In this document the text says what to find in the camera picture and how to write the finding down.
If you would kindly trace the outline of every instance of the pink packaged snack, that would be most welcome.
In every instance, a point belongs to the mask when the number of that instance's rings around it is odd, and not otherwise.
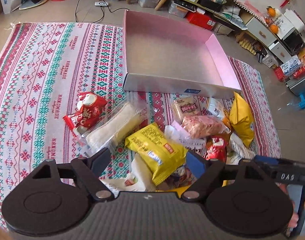
[[[185,116],[181,126],[193,139],[222,133],[226,129],[226,126],[218,118],[211,115]]]

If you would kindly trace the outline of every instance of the cardboard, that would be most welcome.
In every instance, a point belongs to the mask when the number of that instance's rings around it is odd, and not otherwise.
[[[216,36],[184,22],[125,11],[123,89],[229,99],[240,86]]]

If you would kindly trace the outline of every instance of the red and green patterned rug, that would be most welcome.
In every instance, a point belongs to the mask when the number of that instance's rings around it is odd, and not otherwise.
[[[229,58],[255,118],[251,149],[280,157],[280,145],[259,73]],[[77,95],[94,91],[108,101],[104,114],[132,93],[122,90],[122,28],[86,23],[23,23],[14,26],[0,54],[0,225],[6,195],[44,159],[70,162],[84,148],[62,117],[76,110]],[[168,99],[140,93],[158,109],[148,123],[171,122]],[[196,97],[206,113],[206,98]],[[232,100],[224,100],[230,109]],[[103,174],[124,177],[134,153],[121,144]]]

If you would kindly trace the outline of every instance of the white snack package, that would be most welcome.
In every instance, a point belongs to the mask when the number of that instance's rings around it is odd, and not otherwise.
[[[139,154],[136,154],[131,162],[131,170],[126,178],[101,179],[101,182],[115,195],[115,198],[120,191],[156,191],[153,174]]]
[[[204,151],[206,150],[206,140],[204,139],[192,139],[190,137],[185,136],[185,133],[181,133],[180,131],[176,130],[171,125],[165,126],[165,137],[168,139],[172,139],[175,142],[181,143],[185,148],[188,150],[193,150],[200,156],[203,155]]]

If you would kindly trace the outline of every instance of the red box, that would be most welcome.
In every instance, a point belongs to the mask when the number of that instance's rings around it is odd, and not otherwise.
[[[189,23],[197,25],[206,30],[211,30],[216,23],[207,14],[200,14],[198,12],[188,12],[186,14],[186,18],[188,19]]]

